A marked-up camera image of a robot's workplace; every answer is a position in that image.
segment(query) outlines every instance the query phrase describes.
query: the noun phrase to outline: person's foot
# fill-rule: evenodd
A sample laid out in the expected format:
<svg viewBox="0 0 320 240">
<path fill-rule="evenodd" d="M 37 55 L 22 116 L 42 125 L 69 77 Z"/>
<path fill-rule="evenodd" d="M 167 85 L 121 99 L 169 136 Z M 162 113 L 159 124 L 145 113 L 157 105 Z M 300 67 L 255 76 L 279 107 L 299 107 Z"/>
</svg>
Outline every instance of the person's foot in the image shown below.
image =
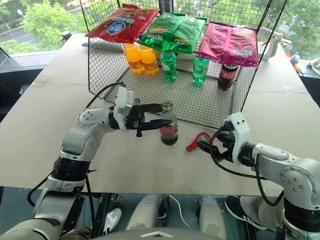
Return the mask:
<svg viewBox="0 0 320 240">
<path fill-rule="evenodd" d="M 259 230 L 267 230 L 268 228 L 265 226 L 260 225 L 259 223 L 252 220 L 248 215 L 245 213 L 243 208 L 240 204 L 240 197 L 238 196 L 228 196 L 224 202 L 226 209 L 228 212 L 234 216 L 236 219 L 241 221 L 245 221 L 252 226 L 256 227 Z"/>
<path fill-rule="evenodd" d="M 121 215 L 122 215 L 122 210 L 119 207 L 108 212 L 105 219 L 103 235 L 106 235 L 110 233 L 113 229 L 115 229 L 115 227 L 119 223 Z"/>
</svg>

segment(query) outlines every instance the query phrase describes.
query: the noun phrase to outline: snack bag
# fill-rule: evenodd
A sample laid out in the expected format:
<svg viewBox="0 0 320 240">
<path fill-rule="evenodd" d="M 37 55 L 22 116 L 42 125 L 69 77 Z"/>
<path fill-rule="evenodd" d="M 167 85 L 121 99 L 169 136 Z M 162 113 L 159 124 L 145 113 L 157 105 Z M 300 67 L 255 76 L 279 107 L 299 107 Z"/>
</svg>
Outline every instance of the snack bag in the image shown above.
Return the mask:
<svg viewBox="0 0 320 240">
<path fill-rule="evenodd" d="M 138 8 L 123 4 L 105 21 L 85 36 L 98 37 L 108 42 L 133 44 L 160 9 Z"/>
<path fill-rule="evenodd" d="M 164 12 L 138 43 L 160 52 L 192 54 L 205 23 L 205 18 Z"/>
<path fill-rule="evenodd" d="M 210 22 L 198 57 L 219 64 L 258 68 L 256 30 Z"/>
</svg>

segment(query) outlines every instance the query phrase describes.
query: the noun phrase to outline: beige table surface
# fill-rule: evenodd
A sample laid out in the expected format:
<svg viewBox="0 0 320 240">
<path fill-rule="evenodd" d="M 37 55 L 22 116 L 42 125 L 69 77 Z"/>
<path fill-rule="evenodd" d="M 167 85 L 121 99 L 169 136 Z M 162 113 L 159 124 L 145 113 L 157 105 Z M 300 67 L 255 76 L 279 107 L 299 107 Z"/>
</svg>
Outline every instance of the beige table surface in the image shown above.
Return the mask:
<svg viewBox="0 0 320 240">
<path fill-rule="evenodd" d="M 53 168 L 62 139 L 92 98 L 88 92 L 85 38 L 75 34 L 39 74 L 0 124 L 0 185 L 32 188 Z M 97 107 L 111 104 L 98 99 Z M 283 148 L 320 159 L 320 110 L 306 91 L 282 50 L 264 61 L 247 98 L 243 114 L 252 143 Z M 146 118 L 157 116 L 148 114 Z M 179 121 L 179 140 L 161 143 L 158 131 L 115 131 L 105 135 L 90 169 L 94 192 L 259 195 L 254 179 L 231 175 L 214 165 L 199 149 L 185 147 L 208 127 Z M 226 163 L 250 173 L 247 167 Z M 281 188 L 264 182 L 269 196 Z"/>
</svg>

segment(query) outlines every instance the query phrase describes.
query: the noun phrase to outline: orange drink bottle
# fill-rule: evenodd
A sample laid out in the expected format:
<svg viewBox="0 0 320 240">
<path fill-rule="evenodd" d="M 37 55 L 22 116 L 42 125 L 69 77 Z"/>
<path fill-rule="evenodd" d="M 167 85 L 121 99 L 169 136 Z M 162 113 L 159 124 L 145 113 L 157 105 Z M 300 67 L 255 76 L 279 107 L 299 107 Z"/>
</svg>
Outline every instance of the orange drink bottle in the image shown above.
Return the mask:
<svg viewBox="0 0 320 240">
<path fill-rule="evenodd" d="M 125 52 L 125 58 L 130 65 L 131 71 L 133 73 L 141 74 L 141 72 L 144 70 L 144 66 L 137 49 L 137 43 L 124 43 L 122 45 L 122 49 Z"/>
<path fill-rule="evenodd" d="M 159 71 L 157 56 L 150 47 L 139 45 L 138 52 L 141 55 L 144 71 L 147 74 L 155 75 Z"/>
</svg>

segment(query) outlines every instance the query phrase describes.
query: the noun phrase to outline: green plastic bottle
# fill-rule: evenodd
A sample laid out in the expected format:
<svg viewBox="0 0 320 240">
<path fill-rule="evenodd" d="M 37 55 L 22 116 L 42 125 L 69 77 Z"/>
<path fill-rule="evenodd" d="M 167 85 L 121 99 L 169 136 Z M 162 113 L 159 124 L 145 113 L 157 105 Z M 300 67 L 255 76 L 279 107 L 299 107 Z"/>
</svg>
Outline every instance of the green plastic bottle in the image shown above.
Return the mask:
<svg viewBox="0 0 320 240">
<path fill-rule="evenodd" d="M 201 85 L 206 80 L 209 60 L 195 56 L 193 58 L 192 82 Z"/>
<path fill-rule="evenodd" d="M 164 80 L 174 82 L 177 78 L 177 57 L 173 52 L 165 51 L 161 54 L 161 68 Z"/>
</svg>

